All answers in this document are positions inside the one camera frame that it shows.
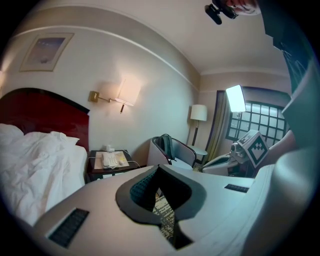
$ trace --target white bedsheet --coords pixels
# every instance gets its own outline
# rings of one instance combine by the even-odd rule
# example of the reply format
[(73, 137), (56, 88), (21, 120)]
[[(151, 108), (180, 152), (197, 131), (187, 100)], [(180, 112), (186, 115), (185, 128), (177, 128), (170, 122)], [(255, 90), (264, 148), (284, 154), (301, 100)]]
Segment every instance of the white bedsheet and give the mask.
[(84, 148), (57, 133), (29, 133), (0, 145), (0, 188), (9, 211), (33, 226), (84, 185), (86, 158)]

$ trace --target black vent grille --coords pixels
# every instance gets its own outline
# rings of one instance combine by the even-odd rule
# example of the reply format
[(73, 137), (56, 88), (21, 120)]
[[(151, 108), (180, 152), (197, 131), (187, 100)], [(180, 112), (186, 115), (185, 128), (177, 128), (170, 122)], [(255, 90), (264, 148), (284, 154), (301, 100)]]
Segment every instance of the black vent grille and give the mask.
[(82, 209), (75, 209), (49, 236), (49, 239), (58, 245), (67, 248), (74, 238), (89, 212)]
[(242, 192), (242, 193), (247, 193), (248, 190), (249, 190), (248, 187), (236, 186), (236, 185), (232, 185), (232, 184), (228, 184), (224, 188), (228, 189), (228, 190), (234, 190), (234, 191)]

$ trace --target dark red headboard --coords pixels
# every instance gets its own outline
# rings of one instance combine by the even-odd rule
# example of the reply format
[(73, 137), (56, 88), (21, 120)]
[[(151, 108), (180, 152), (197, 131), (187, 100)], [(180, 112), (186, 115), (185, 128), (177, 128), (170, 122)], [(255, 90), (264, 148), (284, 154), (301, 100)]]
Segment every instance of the dark red headboard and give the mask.
[(51, 91), (20, 88), (0, 98), (0, 123), (14, 125), (24, 134), (61, 132), (80, 140), (89, 151), (89, 109)]

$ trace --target armchair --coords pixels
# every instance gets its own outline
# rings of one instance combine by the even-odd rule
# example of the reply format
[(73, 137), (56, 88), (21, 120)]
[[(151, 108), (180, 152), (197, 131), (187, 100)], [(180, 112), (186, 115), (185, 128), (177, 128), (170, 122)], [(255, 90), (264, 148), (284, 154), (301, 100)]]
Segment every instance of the armchair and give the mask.
[(172, 147), (175, 155), (174, 160), (169, 159), (166, 153), (160, 148), (159, 137), (153, 137), (150, 140), (147, 165), (172, 165), (192, 171), (197, 158), (196, 152), (175, 138), (172, 138)]

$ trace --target framed picture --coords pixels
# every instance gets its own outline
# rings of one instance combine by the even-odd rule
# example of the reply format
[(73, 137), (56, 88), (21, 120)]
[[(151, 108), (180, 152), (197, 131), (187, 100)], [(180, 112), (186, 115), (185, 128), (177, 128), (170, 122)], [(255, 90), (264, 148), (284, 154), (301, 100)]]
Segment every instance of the framed picture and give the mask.
[(53, 71), (73, 36), (73, 33), (38, 35), (24, 56), (20, 71)]

